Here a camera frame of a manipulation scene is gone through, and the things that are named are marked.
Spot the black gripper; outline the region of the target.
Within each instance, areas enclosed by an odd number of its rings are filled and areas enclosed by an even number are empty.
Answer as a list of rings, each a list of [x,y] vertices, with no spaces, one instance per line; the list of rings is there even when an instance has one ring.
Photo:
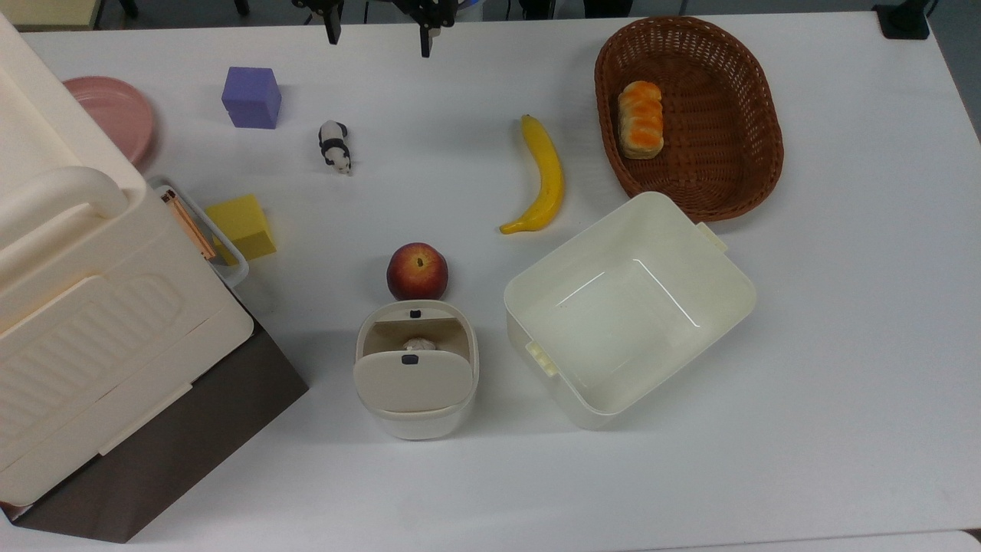
[[[297,8],[308,9],[323,19],[323,26],[331,45],[337,45],[341,35],[341,15],[344,1],[291,1]],[[419,25],[420,50],[423,58],[430,58],[432,42],[441,34],[442,27],[455,23],[459,1],[388,1],[402,14]]]

